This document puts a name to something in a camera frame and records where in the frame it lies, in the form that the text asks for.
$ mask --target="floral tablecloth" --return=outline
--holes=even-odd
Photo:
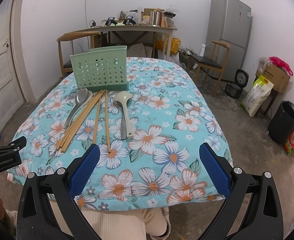
[[[151,58],[127,58],[129,115],[134,138],[120,140],[121,111],[110,92],[105,120],[102,98],[97,144],[97,167],[75,201],[105,211],[163,207],[183,202],[222,199],[199,159],[199,146],[209,143],[219,156],[232,162],[225,136],[204,98],[178,65]],[[52,174],[67,167],[91,145],[96,109],[88,115],[65,153],[56,151],[63,125],[75,104],[74,75],[66,77],[19,127],[24,135],[22,164],[8,170],[8,180],[23,184],[29,172]],[[106,146],[105,121],[111,137]]]

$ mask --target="rice cooker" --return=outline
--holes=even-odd
[[[225,93],[232,98],[239,98],[248,82],[248,73],[244,70],[236,70],[235,82],[228,82],[225,87]]]

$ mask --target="green utensil holder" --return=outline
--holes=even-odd
[[[77,87],[92,92],[128,90],[126,56],[127,46],[96,48],[71,55]]]

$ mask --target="sneaker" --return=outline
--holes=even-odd
[[[163,213],[163,216],[167,222],[167,230],[162,236],[152,236],[150,235],[150,238],[152,240],[165,240],[169,234],[170,234],[170,221],[169,221],[169,208],[168,207],[162,207],[161,211]]]

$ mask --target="silver refrigerator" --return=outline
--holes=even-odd
[[[212,41],[222,41],[230,45],[223,80],[234,81],[236,70],[242,68],[251,28],[252,9],[248,5],[239,0],[211,0],[204,56],[210,58],[214,47]],[[225,48],[216,46],[213,60],[222,65],[225,54]],[[217,71],[208,71],[214,78],[218,78],[220,74]]]

